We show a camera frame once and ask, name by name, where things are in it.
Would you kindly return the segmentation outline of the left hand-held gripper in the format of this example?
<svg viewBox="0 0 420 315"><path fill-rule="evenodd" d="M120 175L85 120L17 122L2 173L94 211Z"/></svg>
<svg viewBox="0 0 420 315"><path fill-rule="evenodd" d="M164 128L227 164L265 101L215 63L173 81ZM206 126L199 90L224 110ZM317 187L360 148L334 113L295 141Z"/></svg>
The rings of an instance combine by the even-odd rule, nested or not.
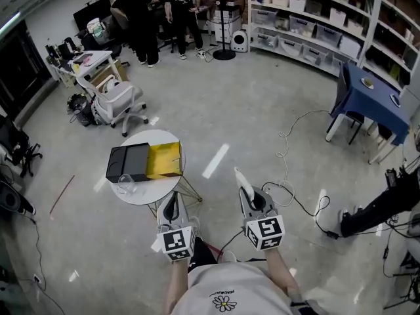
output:
<svg viewBox="0 0 420 315"><path fill-rule="evenodd" d="M180 192L173 192L159 206L157 229L162 253L170 261L189 259L194 254L195 239L191 234L188 213Z"/></svg>

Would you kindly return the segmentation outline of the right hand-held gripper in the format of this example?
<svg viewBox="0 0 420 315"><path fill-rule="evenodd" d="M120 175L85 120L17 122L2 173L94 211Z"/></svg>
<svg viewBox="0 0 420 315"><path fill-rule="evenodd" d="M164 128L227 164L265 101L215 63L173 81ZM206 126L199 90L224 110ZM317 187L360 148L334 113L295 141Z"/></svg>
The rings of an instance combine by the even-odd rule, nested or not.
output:
<svg viewBox="0 0 420 315"><path fill-rule="evenodd" d="M277 248L285 235L283 217L278 214L270 195L252 187L255 197L251 201L245 190L239 189L244 235L257 251Z"/></svg>

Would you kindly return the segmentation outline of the person's left forearm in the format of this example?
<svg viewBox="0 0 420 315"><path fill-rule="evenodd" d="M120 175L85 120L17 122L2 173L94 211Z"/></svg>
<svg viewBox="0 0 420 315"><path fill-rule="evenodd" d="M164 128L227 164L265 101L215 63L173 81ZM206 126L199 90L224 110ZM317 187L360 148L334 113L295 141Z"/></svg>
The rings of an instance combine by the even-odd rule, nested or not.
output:
<svg viewBox="0 0 420 315"><path fill-rule="evenodd" d="M188 291L188 260L175 261L167 292L164 315L170 315L182 296Z"/></svg>

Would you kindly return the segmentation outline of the cardboard box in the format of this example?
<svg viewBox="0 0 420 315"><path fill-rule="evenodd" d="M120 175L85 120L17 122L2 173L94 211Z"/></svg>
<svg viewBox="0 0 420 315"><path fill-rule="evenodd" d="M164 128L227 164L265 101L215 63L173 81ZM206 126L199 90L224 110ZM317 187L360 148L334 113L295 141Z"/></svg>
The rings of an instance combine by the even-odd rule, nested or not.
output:
<svg viewBox="0 0 420 315"><path fill-rule="evenodd" d="M118 70L119 76L120 76L119 80L120 81L128 81L129 79L127 77L125 66L122 64L121 60L120 59L115 60L114 64L115 64L115 66ZM97 73L90 78L89 82L92 83L95 87L97 87L98 84L100 84L109 75L114 75L115 77L117 77L117 74L114 73L111 66L108 64L106 67L103 67L102 69L97 71Z"/></svg>

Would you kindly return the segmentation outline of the round white side table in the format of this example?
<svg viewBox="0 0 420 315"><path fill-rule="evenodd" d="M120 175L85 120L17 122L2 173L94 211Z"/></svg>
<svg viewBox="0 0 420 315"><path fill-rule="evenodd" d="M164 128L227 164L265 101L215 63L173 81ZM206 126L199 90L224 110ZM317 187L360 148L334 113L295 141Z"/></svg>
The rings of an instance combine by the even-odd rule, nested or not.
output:
<svg viewBox="0 0 420 315"><path fill-rule="evenodd" d="M145 142L147 142L149 145L179 142L181 154L180 162L182 165L182 170L184 171L186 165L185 151L180 140L170 132L159 129L141 131L128 138L121 146L141 144ZM195 204L201 203L203 201L203 198L187 181L185 175L135 183L135 192L133 194L123 194L118 190L117 184L110 182L110 186L114 194L120 200L131 205L145 205L149 207L153 213L157 212L158 206L163 201L163 199L174 190L179 191L183 196L192 198L194 200L193 203L186 205L186 207L192 207Z"/></svg>

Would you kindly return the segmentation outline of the person's grey shoe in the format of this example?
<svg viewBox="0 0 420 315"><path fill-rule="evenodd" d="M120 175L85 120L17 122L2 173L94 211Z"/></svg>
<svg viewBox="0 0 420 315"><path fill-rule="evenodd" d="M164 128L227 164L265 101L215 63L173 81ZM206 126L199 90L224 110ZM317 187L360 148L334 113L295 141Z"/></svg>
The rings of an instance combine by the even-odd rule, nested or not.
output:
<svg viewBox="0 0 420 315"><path fill-rule="evenodd" d="M191 234L194 239L201 238L200 234L200 220L196 216L191 216L189 218L189 223L191 226Z"/></svg>

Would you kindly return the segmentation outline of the clear drinking glass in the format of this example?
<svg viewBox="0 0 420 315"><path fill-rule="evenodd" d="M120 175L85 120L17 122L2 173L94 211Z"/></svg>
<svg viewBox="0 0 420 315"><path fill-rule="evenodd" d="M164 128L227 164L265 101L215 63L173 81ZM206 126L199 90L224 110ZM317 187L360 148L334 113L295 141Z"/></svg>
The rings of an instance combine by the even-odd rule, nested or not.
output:
<svg viewBox="0 0 420 315"><path fill-rule="evenodd" d="M123 174L119 177L117 182L117 191L120 194L130 196L137 190L137 186L133 178L128 174Z"/></svg>

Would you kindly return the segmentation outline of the person's black shorts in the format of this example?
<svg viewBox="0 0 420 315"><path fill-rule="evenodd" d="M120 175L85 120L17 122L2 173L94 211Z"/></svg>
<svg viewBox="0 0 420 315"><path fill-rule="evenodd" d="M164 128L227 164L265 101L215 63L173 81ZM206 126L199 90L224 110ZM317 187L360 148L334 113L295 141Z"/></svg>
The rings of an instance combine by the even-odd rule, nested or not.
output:
<svg viewBox="0 0 420 315"><path fill-rule="evenodd" d="M196 237L194 244L194 254L190 259L188 273L197 267L212 264L217 264L217 261L214 258L210 248L208 248L208 246L200 237Z"/></svg>

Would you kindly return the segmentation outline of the white office chair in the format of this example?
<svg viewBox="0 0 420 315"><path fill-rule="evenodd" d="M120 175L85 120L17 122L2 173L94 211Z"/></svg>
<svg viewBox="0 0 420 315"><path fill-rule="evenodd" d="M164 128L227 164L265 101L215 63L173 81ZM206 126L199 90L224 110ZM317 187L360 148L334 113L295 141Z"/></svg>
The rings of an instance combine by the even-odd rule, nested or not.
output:
<svg viewBox="0 0 420 315"><path fill-rule="evenodd" d="M123 137L128 135L128 121L131 118L139 118L145 125L149 123L148 118L142 113L147 105L140 99L144 94L140 87L129 81L120 81L113 74L107 76L97 86L84 77L78 77L77 82L93 98L92 111L97 123L114 128L122 121Z"/></svg>

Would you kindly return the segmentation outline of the blue cloth table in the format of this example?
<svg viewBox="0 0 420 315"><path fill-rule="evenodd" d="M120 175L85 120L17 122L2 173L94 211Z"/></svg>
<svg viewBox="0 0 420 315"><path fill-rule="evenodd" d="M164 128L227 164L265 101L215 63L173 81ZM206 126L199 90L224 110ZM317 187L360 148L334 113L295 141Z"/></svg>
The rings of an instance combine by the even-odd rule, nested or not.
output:
<svg viewBox="0 0 420 315"><path fill-rule="evenodd" d="M373 81L374 89L368 89L361 83L366 77ZM377 79L367 71L352 63L341 66L337 96L330 116L333 118L331 127L327 130L325 140L330 141L342 120L348 112L356 112L376 125L380 124L391 131L390 138L379 147L376 154L369 158L368 163L381 162L381 154L387 147L395 149L403 144L409 131L410 120L401 107L396 107L390 99L391 94L399 94L387 84Z"/></svg>

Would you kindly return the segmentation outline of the white round-window carrier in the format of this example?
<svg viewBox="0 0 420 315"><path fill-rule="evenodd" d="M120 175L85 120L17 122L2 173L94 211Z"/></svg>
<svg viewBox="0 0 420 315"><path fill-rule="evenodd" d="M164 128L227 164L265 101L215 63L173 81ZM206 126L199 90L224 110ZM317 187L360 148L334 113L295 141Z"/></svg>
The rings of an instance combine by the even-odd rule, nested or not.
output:
<svg viewBox="0 0 420 315"><path fill-rule="evenodd" d="M248 51L248 36L245 30L236 30L230 39L230 50L236 53L246 53Z"/></svg>

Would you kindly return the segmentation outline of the white desk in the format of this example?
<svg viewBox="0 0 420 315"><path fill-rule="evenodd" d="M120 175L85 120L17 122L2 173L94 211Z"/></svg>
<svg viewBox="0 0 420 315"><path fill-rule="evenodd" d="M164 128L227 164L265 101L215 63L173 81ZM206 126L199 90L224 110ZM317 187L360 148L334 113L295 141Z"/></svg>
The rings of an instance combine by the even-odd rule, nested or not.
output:
<svg viewBox="0 0 420 315"><path fill-rule="evenodd" d="M92 76L96 69L103 63L107 63L112 73L119 81L123 81L112 58L112 51L84 51L81 55L73 60L63 60L58 66L48 64L48 67L54 69L57 73L68 74L74 77L79 84L79 81L84 81L85 76Z"/></svg>

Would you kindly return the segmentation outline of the black office chair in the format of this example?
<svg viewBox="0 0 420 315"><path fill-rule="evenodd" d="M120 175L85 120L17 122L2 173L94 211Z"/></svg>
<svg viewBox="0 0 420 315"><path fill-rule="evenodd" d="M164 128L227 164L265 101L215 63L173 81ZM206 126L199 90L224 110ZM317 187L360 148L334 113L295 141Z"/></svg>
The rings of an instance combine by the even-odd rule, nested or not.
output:
<svg viewBox="0 0 420 315"><path fill-rule="evenodd" d="M29 136L9 116L0 114L0 153L3 153L4 161L21 168L21 178L34 176L32 162L35 158L43 158L40 147L38 143L31 144Z"/></svg>

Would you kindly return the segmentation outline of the white printer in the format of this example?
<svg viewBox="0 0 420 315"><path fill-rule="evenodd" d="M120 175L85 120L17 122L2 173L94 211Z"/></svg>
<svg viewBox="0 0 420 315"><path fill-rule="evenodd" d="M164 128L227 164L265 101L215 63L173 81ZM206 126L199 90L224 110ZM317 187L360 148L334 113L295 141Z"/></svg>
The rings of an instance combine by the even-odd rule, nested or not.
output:
<svg viewBox="0 0 420 315"><path fill-rule="evenodd" d="M230 43L232 34L242 26L240 6L226 5L220 10L219 6L215 5L209 11L207 23L217 42Z"/></svg>

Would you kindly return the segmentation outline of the black monitor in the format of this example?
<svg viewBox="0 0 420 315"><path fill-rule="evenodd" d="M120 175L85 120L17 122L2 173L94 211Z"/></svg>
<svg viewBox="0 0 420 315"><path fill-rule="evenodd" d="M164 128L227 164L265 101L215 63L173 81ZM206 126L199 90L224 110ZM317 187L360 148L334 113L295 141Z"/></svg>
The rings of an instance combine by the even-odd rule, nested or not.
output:
<svg viewBox="0 0 420 315"><path fill-rule="evenodd" d="M110 0L98 0L94 3L88 4L86 7L75 12L73 18L79 31L87 28L87 24L98 18L103 20L111 15L111 2Z"/></svg>

